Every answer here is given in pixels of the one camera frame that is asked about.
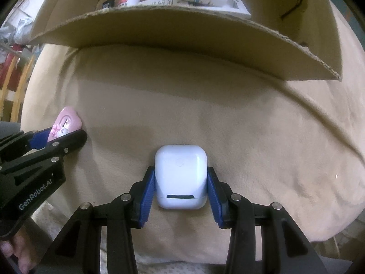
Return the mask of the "person's left hand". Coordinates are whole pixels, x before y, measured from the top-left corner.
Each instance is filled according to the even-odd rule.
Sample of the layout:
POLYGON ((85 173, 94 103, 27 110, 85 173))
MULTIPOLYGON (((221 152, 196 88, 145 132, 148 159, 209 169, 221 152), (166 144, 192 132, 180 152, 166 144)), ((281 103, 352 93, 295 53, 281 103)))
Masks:
POLYGON ((36 241, 35 222, 29 218, 9 240, 1 241, 5 258, 15 256, 20 273, 30 273, 41 260, 41 249, 36 241))

